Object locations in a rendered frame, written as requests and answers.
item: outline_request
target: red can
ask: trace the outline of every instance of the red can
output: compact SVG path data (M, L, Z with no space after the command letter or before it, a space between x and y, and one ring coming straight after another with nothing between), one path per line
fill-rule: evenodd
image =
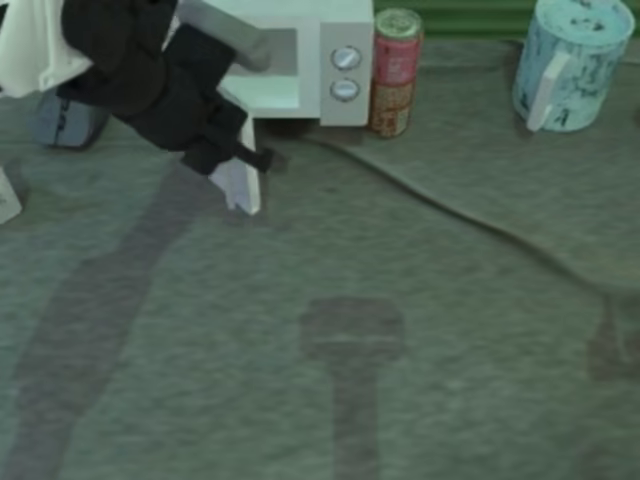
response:
M417 13L403 8L381 11L375 23L369 128L382 137L393 138L409 127L423 24Z

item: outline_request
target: knob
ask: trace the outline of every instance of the knob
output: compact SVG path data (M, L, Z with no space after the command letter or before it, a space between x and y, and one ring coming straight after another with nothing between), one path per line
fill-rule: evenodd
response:
M331 85L331 95L341 102L350 102L360 94L360 86L353 80L338 80Z
M354 47L339 48L333 52L332 61L338 70L353 70L360 65L362 54Z

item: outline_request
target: light blue mug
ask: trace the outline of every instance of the light blue mug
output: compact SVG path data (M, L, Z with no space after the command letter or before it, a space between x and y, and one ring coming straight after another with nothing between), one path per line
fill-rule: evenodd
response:
M634 30L620 0L538 0L513 87L529 130L593 123Z

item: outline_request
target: can lid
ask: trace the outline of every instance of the can lid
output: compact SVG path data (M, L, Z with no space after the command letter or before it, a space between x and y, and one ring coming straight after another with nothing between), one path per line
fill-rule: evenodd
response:
M422 33L422 18L413 10L388 8L376 15L376 29L395 40L410 40Z

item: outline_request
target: white microwave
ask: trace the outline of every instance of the white microwave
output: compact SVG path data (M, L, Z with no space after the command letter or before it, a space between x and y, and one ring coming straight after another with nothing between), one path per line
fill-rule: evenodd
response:
M372 0L198 0L262 30L263 72L234 65L221 84L254 118L312 118L325 126L368 121ZM194 24L198 20L190 19Z

